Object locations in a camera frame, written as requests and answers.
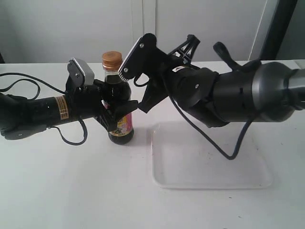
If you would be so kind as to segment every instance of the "table surface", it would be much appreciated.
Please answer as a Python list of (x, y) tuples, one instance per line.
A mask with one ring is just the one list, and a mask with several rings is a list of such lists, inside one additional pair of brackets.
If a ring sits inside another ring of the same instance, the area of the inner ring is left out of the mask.
[[(298, 68), (293, 61), (284, 61)], [(224, 73), (223, 62), (198, 62)], [(90, 67), (103, 79), (100, 63)], [(64, 89), (66, 64), (1, 64), (0, 73), (31, 74)], [(0, 88), (18, 77), (2, 77)], [(132, 99), (144, 88), (132, 87)], [(42, 86), (40, 97), (58, 96)], [(10, 94), (33, 96), (36, 88), (17, 84)], [(134, 139), (113, 144), (95, 120), (85, 123), (89, 136), (69, 146), (52, 129), (19, 141), (0, 138), (0, 227), (6, 229), (257, 229), (305, 227), (305, 153), (302, 112), (276, 124), (255, 123), (261, 152), (273, 184), (257, 190), (170, 190), (151, 175), (150, 130), (160, 121), (182, 121), (169, 99), (145, 114), (133, 112)], [(71, 141), (82, 139), (79, 123), (61, 126)]]

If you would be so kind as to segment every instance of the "soy sauce bottle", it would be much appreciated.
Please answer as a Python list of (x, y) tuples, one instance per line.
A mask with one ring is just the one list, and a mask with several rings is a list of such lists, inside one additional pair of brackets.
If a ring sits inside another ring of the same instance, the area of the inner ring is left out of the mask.
[[(104, 105), (109, 108), (107, 101), (127, 101), (130, 100), (131, 89), (127, 82), (121, 80), (118, 69), (122, 64), (122, 54), (116, 51), (106, 52), (102, 55), (102, 65), (105, 70)], [(129, 113), (117, 124), (117, 129), (108, 133), (111, 141), (124, 145), (128, 143), (134, 134), (132, 126), (132, 114)]]

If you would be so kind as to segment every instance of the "warning sticker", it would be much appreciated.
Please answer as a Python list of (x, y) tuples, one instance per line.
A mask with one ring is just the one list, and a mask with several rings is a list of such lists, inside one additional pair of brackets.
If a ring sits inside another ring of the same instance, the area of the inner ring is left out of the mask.
[(64, 96), (55, 97), (61, 120), (69, 118), (69, 110)]

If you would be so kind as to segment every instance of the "brown bottle cap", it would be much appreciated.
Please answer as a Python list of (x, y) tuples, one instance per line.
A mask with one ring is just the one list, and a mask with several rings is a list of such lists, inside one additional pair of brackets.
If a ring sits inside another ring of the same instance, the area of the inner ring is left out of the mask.
[(103, 68), (107, 71), (117, 71), (122, 63), (122, 54), (120, 52), (105, 52), (102, 56)]

